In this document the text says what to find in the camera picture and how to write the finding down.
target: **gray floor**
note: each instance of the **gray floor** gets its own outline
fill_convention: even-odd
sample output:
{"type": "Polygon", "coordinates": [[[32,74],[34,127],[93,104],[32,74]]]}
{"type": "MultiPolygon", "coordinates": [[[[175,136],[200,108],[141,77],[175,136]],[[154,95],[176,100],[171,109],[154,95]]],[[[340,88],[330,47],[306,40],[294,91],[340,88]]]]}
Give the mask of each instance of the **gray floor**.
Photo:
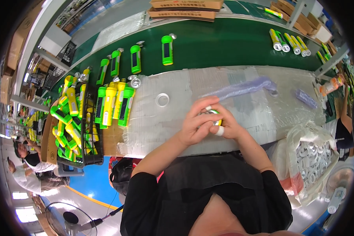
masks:
{"type": "Polygon", "coordinates": [[[80,46],[93,35],[99,33],[106,27],[132,16],[151,7],[149,0],[124,0],[113,7],[100,13],[88,23],[83,25],[75,34],[72,35],[72,41],[80,46]]]}

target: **cable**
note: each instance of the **cable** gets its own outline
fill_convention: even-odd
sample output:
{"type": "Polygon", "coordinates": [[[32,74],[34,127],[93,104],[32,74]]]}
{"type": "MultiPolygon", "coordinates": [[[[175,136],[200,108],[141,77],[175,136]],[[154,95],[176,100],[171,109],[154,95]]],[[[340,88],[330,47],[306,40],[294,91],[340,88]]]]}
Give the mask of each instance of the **cable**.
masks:
{"type": "Polygon", "coordinates": [[[109,207],[108,207],[108,210],[106,211],[106,216],[107,216],[108,213],[109,213],[109,209],[110,209],[110,206],[111,206],[111,204],[113,203],[113,201],[111,201],[111,203],[110,203],[110,205],[109,205],[109,207]]]}

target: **backpack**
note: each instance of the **backpack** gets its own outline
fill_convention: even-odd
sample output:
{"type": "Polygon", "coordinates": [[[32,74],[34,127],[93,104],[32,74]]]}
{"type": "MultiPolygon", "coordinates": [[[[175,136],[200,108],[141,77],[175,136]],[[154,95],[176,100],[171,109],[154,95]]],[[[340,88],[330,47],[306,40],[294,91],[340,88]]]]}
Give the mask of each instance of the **backpack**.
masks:
{"type": "Polygon", "coordinates": [[[133,158],[123,158],[111,169],[110,181],[113,188],[120,194],[126,196],[129,181],[132,174],[133,158]]]}

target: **electric fan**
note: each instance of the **electric fan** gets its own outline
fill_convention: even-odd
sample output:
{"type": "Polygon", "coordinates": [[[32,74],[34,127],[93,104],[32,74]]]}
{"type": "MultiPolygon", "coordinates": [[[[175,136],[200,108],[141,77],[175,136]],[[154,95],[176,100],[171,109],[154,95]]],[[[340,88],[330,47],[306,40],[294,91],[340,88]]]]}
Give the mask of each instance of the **electric fan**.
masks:
{"type": "Polygon", "coordinates": [[[102,219],[92,220],[79,208],[64,202],[53,202],[46,207],[46,219],[60,236],[96,236],[96,226],[123,209],[123,205],[102,219]]]}

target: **worker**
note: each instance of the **worker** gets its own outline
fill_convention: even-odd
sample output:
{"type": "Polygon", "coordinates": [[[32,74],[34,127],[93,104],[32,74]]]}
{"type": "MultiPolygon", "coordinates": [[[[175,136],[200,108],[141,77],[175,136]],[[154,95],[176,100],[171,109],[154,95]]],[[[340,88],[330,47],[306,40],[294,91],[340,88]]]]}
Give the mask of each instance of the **worker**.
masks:
{"type": "Polygon", "coordinates": [[[42,162],[41,159],[41,148],[31,141],[28,138],[24,138],[26,144],[20,143],[19,141],[15,140],[13,142],[14,153],[18,158],[21,158],[24,163],[24,168],[29,167],[34,172],[46,172],[52,171],[58,167],[58,165],[50,164],[46,162],[42,162]],[[35,153],[30,151],[30,148],[33,147],[35,153]]]}
{"type": "Polygon", "coordinates": [[[349,97],[349,90],[346,81],[344,82],[345,96],[342,103],[341,115],[337,120],[332,120],[322,127],[328,130],[332,137],[336,140],[337,149],[347,149],[354,147],[353,138],[353,123],[352,119],[347,115],[347,100],[349,97]]]}
{"type": "Polygon", "coordinates": [[[55,179],[50,178],[48,180],[39,180],[35,174],[33,174],[32,169],[25,170],[21,165],[15,167],[14,163],[7,158],[8,169],[13,174],[14,180],[19,186],[27,191],[33,192],[35,194],[41,194],[43,191],[61,188],[69,185],[69,178],[61,179],[55,181],[55,179]]]}
{"type": "Polygon", "coordinates": [[[134,168],[122,235],[247,235],[288,229],[291,205],[272,163],[218,102],[216,96],[196,101],[182,129],[134,168]],[[211,109],[219,114],[199,115],[211,109]],[[220,119],[221,126],[213,125],[220,119]],[[234,152],[177,158],[209,133],[236,142],[243,160],[234,152]]]}

